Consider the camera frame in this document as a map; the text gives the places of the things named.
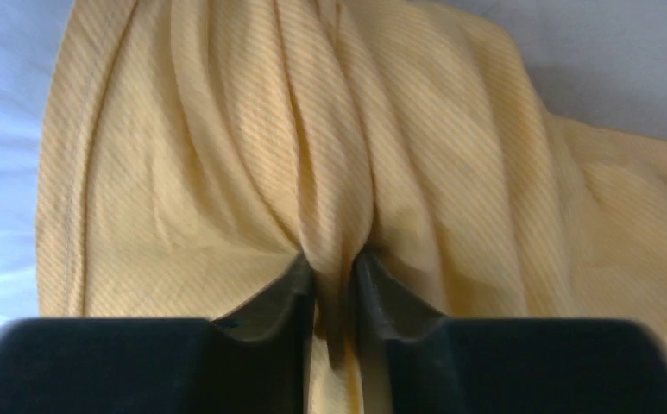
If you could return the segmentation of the white pillow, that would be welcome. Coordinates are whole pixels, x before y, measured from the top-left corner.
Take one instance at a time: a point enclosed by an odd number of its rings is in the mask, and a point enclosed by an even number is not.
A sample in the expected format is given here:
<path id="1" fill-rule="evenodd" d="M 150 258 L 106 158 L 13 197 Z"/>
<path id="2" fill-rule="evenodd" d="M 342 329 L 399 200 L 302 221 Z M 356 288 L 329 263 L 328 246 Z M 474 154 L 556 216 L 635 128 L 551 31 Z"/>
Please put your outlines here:
<path id="1" fill-rule="evenodd" d="M 0 328 L 37 313 L 41 121 L 71 7 L 68 1 L 0 1 Z"/>

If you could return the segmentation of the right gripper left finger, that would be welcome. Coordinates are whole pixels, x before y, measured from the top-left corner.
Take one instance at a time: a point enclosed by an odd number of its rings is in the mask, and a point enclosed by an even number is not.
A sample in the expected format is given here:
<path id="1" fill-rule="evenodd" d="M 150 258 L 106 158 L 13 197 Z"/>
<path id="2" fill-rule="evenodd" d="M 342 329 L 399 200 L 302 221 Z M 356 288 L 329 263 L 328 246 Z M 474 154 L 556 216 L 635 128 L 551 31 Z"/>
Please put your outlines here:
<path id="1" fill-rule="evenodd" d="M 313 313 L 297 257 L 215 320 L 24 319 L 0 335 L 0 413 L 303 413 Z"/>

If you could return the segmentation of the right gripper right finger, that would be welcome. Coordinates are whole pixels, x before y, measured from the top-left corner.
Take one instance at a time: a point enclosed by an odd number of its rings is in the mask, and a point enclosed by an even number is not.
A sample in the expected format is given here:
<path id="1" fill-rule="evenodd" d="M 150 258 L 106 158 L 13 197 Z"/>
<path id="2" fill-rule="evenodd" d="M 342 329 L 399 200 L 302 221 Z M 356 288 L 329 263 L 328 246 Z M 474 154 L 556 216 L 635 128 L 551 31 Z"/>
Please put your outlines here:
<path id="1" fill-rule="evenodd" d="M 448 317 L 369 251 L 353 295 L 367 413 L 667 413 L 667 357 L 639 324 Z"/>

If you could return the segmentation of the orange cartoon pillowcase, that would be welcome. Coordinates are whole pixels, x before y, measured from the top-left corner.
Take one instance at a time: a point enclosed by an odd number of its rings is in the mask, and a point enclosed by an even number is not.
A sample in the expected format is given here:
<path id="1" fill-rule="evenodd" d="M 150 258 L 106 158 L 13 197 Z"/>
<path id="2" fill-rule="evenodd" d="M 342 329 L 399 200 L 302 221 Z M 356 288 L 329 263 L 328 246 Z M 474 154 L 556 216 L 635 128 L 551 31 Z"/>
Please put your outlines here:
<path id="1" fill-rule="evenodd" d="M 551 114 L 500 28 L 408 1 L 77 1 L 42 128 L 44 317 L 230 311 L 298 253 L 311 410 L 359 413 L 366 243 L 456 317 L 621 317 L 667 345 L 667 141 Z"/>

